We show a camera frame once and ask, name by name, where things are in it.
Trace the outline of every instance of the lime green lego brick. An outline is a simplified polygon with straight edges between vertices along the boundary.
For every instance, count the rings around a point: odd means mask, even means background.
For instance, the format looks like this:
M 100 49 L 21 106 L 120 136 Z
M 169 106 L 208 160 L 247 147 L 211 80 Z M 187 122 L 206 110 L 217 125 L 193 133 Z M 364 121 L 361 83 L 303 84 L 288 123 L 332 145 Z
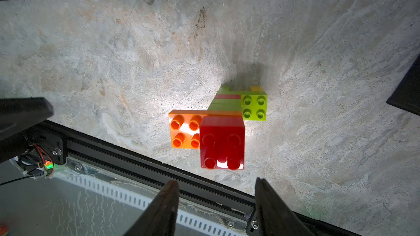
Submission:
M 217 94 L 228 94 L 231 91 L 231 88 L 228 86 L 221 86 L 217 91 Z
M 255 89 L 263 90 L 260 87 L 254 87 L 254 90 Z M 265 91 L 230 91 L 230 87 L 221 86 L 217 94 L 241 95 L 243 119 L 257 121 L 266 120 L 268 95 Z
M 242 111 L 241 100 L 215 98 L 208 107 L 209 111 Z
M 266 120 L 267 100 L 267 94 L 241 94 L 243 119 L 258 121 Z

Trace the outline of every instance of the red lego stud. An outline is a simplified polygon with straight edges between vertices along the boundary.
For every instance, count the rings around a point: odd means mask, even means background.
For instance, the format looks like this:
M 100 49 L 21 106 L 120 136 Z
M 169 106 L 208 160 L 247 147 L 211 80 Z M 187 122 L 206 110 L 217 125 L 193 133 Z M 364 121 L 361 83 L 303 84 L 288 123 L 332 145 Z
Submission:
M 200 138 L 202 168 L 244 168 L 245 125 L 241 116 L 205 116 Z

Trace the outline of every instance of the perforated metal strip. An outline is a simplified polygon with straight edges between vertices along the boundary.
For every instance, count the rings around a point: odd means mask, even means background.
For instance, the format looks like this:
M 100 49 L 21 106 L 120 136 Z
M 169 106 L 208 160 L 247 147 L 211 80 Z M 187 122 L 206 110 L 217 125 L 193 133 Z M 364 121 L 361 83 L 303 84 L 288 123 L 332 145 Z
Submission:
M 54 177 L 108 198 L 115 199 L 121 203 L 130 205 L 140 210 L 145 210 L 149 206 L 150 202 L 152 202 L 152 199 L 148 197 L 144 197 L 138 193 L 120 188 L 89 175 L 65 176 L 61 173 L 56 173 Z M 183 210 L 178 210 L 176 223 L 210 236 L 246 236 L 246 234 L 234 232 L 219 223 L 206 220 Z

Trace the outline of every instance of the bolt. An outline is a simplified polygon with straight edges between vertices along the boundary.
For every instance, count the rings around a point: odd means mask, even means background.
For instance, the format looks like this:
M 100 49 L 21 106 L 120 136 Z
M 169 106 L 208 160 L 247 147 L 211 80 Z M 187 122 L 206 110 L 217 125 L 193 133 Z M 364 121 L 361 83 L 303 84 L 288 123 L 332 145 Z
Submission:
M 256 220 L 253 220 L 253 221 L 251 222 L 251 226 L 252 226 L 252 228 L 253 228 L 254 230 L 258 229 L 258 222 L 257 222 Z
M 60 149 L 55 149 L 53 152 L 52 152 L 52 154 L 54 155 L 54 156 L 59 156 L 59 155 L 61 155 L 61 150 Z

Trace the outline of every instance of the stack of lego bricks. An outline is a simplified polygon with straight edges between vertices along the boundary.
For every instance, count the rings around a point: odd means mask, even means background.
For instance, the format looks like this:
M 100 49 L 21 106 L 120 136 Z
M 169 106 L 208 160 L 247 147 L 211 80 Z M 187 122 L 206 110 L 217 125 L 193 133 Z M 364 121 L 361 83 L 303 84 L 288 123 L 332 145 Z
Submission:
M 230 91 L 221 86 L 206 111 L 172 110 L 173 148 L 200 149 L 202 168 L 244 169 L 244 120 L 265 121 L 267 94 L 261 87 Z

